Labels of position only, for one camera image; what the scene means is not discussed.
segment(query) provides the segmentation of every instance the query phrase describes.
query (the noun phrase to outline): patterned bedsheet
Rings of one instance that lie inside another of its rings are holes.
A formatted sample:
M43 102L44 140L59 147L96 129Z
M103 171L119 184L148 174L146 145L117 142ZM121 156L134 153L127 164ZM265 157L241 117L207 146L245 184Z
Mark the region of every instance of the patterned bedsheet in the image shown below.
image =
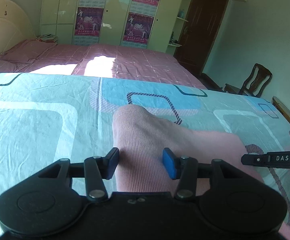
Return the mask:
M19 47L25 42L15 45L9 51L15 54L19 51L19 58L22 58ZM38 55L33 63L23 62L8 62L0 58L0 73L84 75L206 89L172 55L148 49L106 44L93 44L90 47L60 44Z
M104 156L113 145L113 113L127 104L189 129L234 133L248 153L290 150L290 124L260 98L127 79L2 73L0 194L60 158ZM285 198L290 226L290 170L257 170ZM109 193L115 181L105 181ZM85 194L82 179L73 188Z

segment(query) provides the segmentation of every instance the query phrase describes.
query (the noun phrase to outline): wooden bed frame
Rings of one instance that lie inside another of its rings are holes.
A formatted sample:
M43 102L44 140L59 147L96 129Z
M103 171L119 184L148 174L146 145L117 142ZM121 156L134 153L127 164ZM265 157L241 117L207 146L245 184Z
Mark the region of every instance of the wooden bed frame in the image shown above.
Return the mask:
M0 53L25 39L35 39L26 13L11 0L0 0Z

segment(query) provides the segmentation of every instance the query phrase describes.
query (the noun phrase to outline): book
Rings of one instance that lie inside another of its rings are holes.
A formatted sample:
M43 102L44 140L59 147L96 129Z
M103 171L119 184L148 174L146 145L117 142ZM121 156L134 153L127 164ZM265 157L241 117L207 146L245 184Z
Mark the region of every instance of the book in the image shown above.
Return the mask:
M47 34L47 35L38 36L36 40L43 41L43 42L56 42L58 40L58 37L53 34Z

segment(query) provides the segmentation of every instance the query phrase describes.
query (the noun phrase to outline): shelf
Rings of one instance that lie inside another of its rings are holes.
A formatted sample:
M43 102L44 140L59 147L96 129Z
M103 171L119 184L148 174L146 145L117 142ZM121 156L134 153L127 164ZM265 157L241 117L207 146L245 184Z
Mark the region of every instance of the shelf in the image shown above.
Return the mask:
M188 23L188 20L185 20L185 19L183 19L183 18L181 18L181 17L177 17L177 19L180 19L180 20L185 21L185 22Z
M180 44L176 44L176 43L173 43L173 44L168 44L169 46L172 46L172 47L181 47L182 45L180 45Z

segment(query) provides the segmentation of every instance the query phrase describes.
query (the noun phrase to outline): door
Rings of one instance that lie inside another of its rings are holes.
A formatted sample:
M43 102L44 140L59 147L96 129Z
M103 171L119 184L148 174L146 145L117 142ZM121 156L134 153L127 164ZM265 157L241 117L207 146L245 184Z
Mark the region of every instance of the door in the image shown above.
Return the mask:
M194 76L199 76L221 24L227 0L194 0L191 3L183 34L182 47L175 58Z

